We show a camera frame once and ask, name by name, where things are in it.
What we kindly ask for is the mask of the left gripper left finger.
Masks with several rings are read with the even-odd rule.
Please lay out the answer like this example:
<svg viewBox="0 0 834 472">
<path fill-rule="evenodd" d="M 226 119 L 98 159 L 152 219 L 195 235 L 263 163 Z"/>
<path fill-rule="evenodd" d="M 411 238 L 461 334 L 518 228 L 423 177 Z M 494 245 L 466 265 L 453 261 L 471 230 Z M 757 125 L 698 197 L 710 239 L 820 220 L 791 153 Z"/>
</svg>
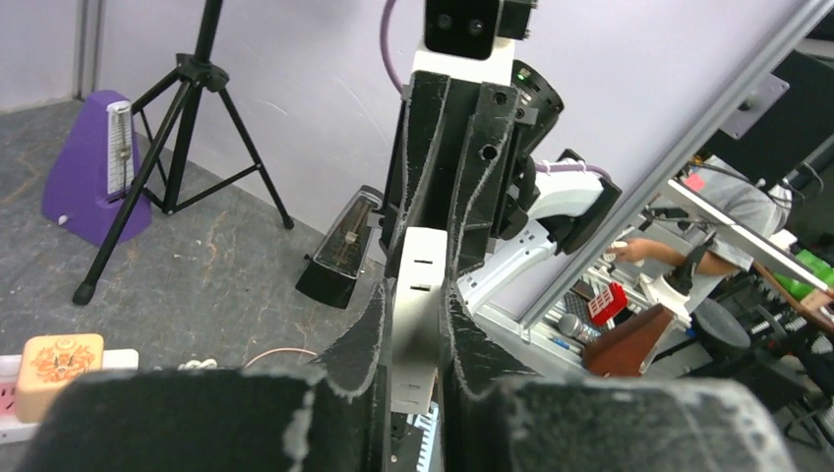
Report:
<svg viewBox="0 0 834 472">
<path fill-rule="evenodd" d="M 381 471 L 391 288 L 307 364 L 99 371 L 53 402 L 22 471 Z"/>
</svg>

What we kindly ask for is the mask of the white charger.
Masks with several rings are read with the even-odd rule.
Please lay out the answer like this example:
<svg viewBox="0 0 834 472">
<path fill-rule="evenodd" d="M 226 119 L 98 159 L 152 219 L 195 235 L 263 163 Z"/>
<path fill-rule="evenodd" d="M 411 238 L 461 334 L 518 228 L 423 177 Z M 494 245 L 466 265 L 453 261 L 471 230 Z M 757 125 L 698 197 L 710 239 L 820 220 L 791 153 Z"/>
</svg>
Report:
<svg viewBox="0 0 834 472">
<path fill-rule="evenodd" d="M 410 227 L 403 241 L 392 312 L 391 407 L 429 411 L 439 358 L 439 308 L 446 271 L 447 233 Z"/>
</svg>

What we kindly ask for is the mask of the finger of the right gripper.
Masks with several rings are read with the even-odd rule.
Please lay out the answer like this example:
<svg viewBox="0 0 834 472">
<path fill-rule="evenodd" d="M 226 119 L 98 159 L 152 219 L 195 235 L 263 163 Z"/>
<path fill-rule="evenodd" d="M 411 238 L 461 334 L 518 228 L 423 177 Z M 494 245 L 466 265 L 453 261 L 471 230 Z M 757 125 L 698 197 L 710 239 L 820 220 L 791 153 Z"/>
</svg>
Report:
<svg viewBox="0 0 834 472">
<path fill-rule="evenodd" d="M 506 155 L 518 100 L 512 86 L 483 84 L 468 120 L 447 227 L 447 273 L 466 274 L 484 263 L 500 232 L 499 206 Z"/>
<path fill-rule="evenodd" d="M 426 221 L 449 87 L 449 76 L 418 71 L 403 96 L 385 215 L 390 261 L 400 259 L 407 229 Z"/>
</svg>

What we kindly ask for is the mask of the tan cube socket adapter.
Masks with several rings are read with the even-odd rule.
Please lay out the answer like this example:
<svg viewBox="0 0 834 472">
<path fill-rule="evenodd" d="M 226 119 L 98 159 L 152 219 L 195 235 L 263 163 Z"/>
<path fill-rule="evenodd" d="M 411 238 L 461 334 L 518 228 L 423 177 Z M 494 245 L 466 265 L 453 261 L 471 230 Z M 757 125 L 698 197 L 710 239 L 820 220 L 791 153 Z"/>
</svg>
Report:
<svg viewBox="0 0 834 472">
<path fill-rule="evenodd" d="M 104 339 L 98 333 L 40 335 L 23 349 L 16 381 L 15 416 L 39 423 L 67 384 L 102 368 Z"/>
</svg>

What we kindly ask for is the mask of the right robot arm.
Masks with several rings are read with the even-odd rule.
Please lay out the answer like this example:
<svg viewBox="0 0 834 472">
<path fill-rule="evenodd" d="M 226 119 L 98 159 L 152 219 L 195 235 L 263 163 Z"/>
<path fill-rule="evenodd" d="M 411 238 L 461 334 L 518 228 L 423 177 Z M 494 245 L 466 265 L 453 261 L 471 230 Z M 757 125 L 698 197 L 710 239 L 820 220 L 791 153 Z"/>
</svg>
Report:
<svg viewBox="0 0 834 472">
<path fill-rule="evenodd" d="M 610 175 L 587 164 L 572 149 L 554 163 L 537 162 L 531 152 L 556 126 L 565 104 L 533 67 L 512 64 L 512 84 L 522 110 L 536 110 L 536 123 L 517 138 L 510 162 L 515 173 L 497 218 L 504 244 L 483 266 L 458 280 L 470 313 L 476 313 L 519 275 L 547 258 L 580 249 L 622 194 Z"/>
</svg>

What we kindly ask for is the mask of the pink cube socket adapter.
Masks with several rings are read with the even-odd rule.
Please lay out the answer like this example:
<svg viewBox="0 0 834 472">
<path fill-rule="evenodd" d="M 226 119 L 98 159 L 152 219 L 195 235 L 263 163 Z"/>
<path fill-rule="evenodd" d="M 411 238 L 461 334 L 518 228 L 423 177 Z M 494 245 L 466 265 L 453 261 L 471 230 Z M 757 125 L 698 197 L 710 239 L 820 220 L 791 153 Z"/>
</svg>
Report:
<svg viewBox="0 0 834 472">
<path fill-rule="evenodd" d="M 16 387 L 19 375 L 4 373 L 1 375 L 1 415 L 14 416 L 16 412 Z"/>
</svg>

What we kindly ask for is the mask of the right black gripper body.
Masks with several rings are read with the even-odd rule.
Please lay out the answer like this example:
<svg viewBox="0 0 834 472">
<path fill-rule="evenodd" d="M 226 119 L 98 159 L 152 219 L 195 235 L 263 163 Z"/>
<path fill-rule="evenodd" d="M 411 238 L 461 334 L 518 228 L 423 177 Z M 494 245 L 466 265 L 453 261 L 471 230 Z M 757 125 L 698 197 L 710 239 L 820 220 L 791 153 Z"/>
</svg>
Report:
<svg viewBox="0 0 834 472">
<path fill-rule="evenodd" d="M 528 221 L 527 212 L 540 195 L 532 151 L 555 127 L 564 101 L 545 77 L 526 62 L 512 63 L 511 83 L 518 90 L 515 128 L 491 236 L 512 238 Z"/>
</svg>

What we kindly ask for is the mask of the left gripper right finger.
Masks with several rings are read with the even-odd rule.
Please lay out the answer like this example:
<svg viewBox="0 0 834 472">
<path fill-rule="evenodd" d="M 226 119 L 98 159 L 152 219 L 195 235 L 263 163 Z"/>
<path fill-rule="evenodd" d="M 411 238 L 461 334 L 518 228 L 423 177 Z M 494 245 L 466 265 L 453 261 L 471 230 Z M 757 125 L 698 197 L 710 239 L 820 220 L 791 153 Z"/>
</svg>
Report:
<svg viewBox="0 0 834 472">
<path fill-rule="evenodd" d="M 439 308 L 448 471 L 792 471 L 769 413 L 729 381 L 545 378 L 470 317 Z"/>
</svg>

